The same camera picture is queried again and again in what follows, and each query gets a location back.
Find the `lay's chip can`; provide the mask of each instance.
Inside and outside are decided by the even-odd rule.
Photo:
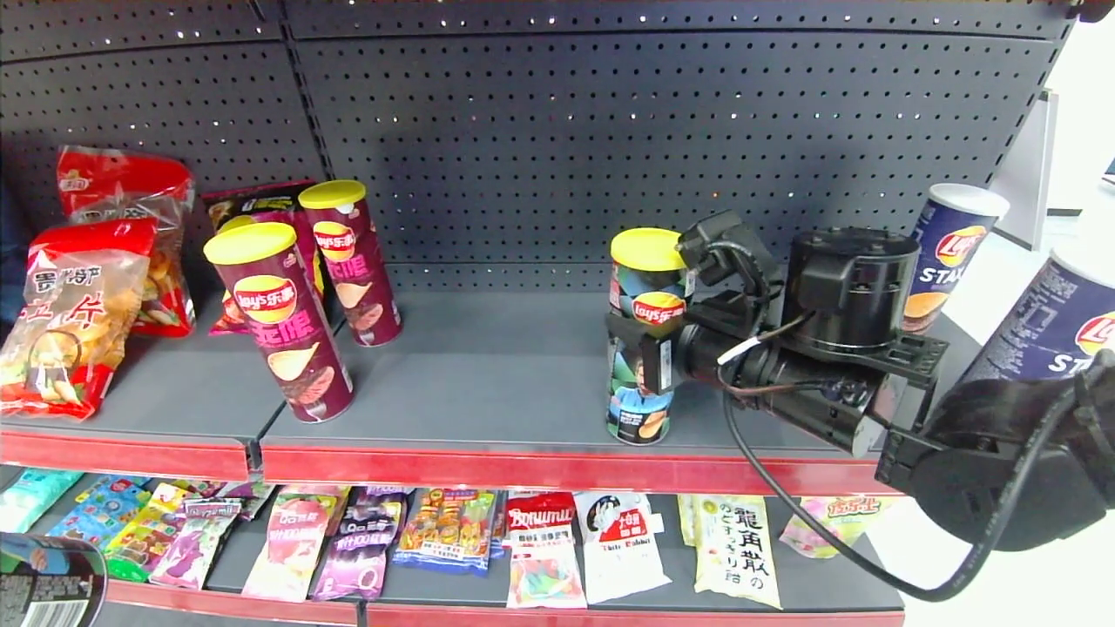
[[[921,255],[902,330],[923,334],[932,326],[976,249],[1008,209],[1006,199],[981,187],[939,183],[929,189],[929,200],[913,230]]]
[[[686,312],[696,274],[686,269],[675,250],[678,237],[665,229],[630,229],[612,239],[612,312],[649,325],[661,325]],[[670,431],[673,393],[653,394],[643,379],[637,347],[626,346],[618,337],[609,337],[608,360],[608,432],[628,444],[660,442]]]

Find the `red shelf edge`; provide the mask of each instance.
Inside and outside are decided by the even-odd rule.
[[[83,472],[246,481],[244,446],[127,442],[0,430],[0,463]]]
[[[472,451],[400,451],[263,445],[263,476],[273,483],[398,483],[660,493],[769,494],[743,457],[673,457]],[[898,494],[874,479],[872,460],[765,459],[786,490],[801,496]]]

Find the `candy package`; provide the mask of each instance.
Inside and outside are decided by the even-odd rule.
[[[254,222],[281,222],[293,226],[298,238],[295,248],[302,258],[307,279],[321,298],[326,284],[322,262],[313,239],[313,228],[302,205],[298,204],[298,194],[311,186],[312,181],[279,183],[205,194],[202,200],[214,232]],[[210,335],[249,334],[244,314],[232,295],[225,291],[221,300],[224,312],[210,329]]]
[[[692,495],[697,517],[694,590],[782,609],[763,496]]]
[[[326,541],[337,496],[281,493],[268,520],[268,537],[244,582],[242,595],[298,602],[306,600]]]
[[[419,490],[392,563],[486,576],[494,514],[494,492]]]
[[[182,274],[182,239],[195,200],[186,166],[124,151],[64,146],[58,156],[62,212],[74,224],[152,218],[158,235],[143,283],[135,332],[184,337],[194,328],[194,302]]]
[[[201,590],[224,538],[240,515],[239,499],[187,499],[182,529],[174,537],[149,581]]]
[[[670,582],[655,540],[661,519],[651,514],[646,495],[578,492],[573,498],[584,541],[584,585],[590,604]]]
[[[147,581],[185,522],[178,508],[190,495],[169,483],[156,488],[139,513],[105,547],[108,575],[127,581]]]
[[[330,540],[314,600],[359,595],[371,601],[384,590],[387,548],[406,519],[407,496],[391,489],[359,486]]]
[[[78,499],[78,505],[46,534],[85,540],[104,550],[147,503],[151,492],[126,479],[113,478],[98,482]]]
[[[573,548],[576,507],[569,492],[507,501],[507,607],[585,608]]]
[[[898,500],[898,496],[806,496],[802,499],[802,509],[851,547]],[[840,554],[796,515],[789,519],[778,539],[807,558],[828,559]]]
[[[27,307],[0,349],[0,414],[88,418],[124,359],[155,219],[43,231],[28,257]]]
[[[0,531],[26,533],[84,473],[23,469],[16,483],[0,492]]]

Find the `lay's logo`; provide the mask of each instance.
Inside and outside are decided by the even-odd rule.
[[[1115,340],[1115,311],[1096,316],[1076,331],[1076,346],[1089,357],[1095,357],[1101,348],[1113,340]]]
[[[686,301],[665,291],[641,293],[631,303],[634,319],[651,325],[661,325],[685,312]]]
[[[985,235],[987,235],[987,229],[978,224],[953,231],[937,242],[937,259],[949,268],[956,268],[968,259],[968,253],[979,244]]]

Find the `purple candy bag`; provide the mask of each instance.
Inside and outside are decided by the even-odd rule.
[[[359,595],[379,598],[387,570],[387,548],[395,541],[399,521],[406,519],[406,494],[392,489],[359,486],[329,543],[329,551],[311,595],[329,600]]]

